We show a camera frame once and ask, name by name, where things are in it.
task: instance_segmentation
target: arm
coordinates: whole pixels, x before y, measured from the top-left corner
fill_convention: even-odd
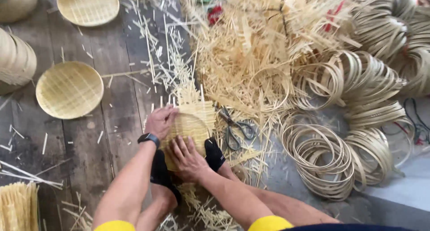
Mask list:
[[[171,105],[155,110],[148,116],[145,131],[159,140],[166,137],[178,109]],[[151,164],[156,151],[153,141],[139,144],[139,151],[120,171],[102,197],[94,214],[93,228],[121,220],[136,225],[142,202],[149,187]]]
[[[243,185],[215,173],[197,153],[191,137],[188,137],[187,144],[180,136],[172,140],[172,150],[170,155],[179,168],[176,175],[184,181],[201,184],[245,230],[257,219],[273,215],[270,209]]]

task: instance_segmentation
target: round bamboo basket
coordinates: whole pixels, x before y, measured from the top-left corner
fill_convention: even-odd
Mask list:
[[[109,23],[118,15],[118,0],[57,0],[60,13],[73,24],[99,26]]]
[[[37,58],[33,49],[16,36],[0,29],[0,95],[26,85],[33,78]]]
[[[59,119],[74,119],[90,113],[103,97],[103,81],[92,67],[67,61],[48,69],[37,82],[40,107]]]
[[[0,0],[0,23],[12,23],[28,16],[37,0]]]

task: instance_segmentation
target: black sock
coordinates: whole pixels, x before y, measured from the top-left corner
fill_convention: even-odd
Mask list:
[[[164,162],[164,152],[161,150],[155,151],[154,159],[151,166],[151,183],[158,184],[167,187],[173,192],[178,202],[178,206],[181,203],[181,194],[176,189],[170,179],[169,172],[167,171],[166,163]]]
[[[209,164],[209,167],[217,172],[218,169],[225,162],[224,155],[222,154],[221,149],[218,147],[216,140],[214,137],[211,137],[205,141],[205,149],[206,149],[206,162]]]

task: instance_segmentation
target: hand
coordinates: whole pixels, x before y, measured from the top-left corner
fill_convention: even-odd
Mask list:
[[[155,135],[160,141],[163,140],[178,113],[179,109],[173,108],[173,105],[155,109],[146,119],[145,132]]]
[[[185,143],[181,136],[176,136],[171,141],[170,149],[173,151],[170,153],[171,158],[179,169],[175,175],[183,181],[199,183],[206,171],[212,171],[205,158],[196,151],[191,137]]]

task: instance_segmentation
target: scissor handle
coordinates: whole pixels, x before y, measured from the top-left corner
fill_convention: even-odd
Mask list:
[[[249,123],[245,123],[245,122],[242,122],[242,121],[237,121],[235,123],[235,125],[243,133],[243,136],[245,137],[245,139],[251,140],[251,139],[253,139],[255,137],[255,130],[253,129],[253,127]]]
[[[233,142],[235,143],[234,146],[232,146],[230,144],[230,141],[233,140]],[[237,139],[237,137],[234,135],[233,130],[231,129],[231,126],[227,126],[227,128],[225,129],[225,144],[232,150],[237,151],[240,149],[241,144],[239,139]]]

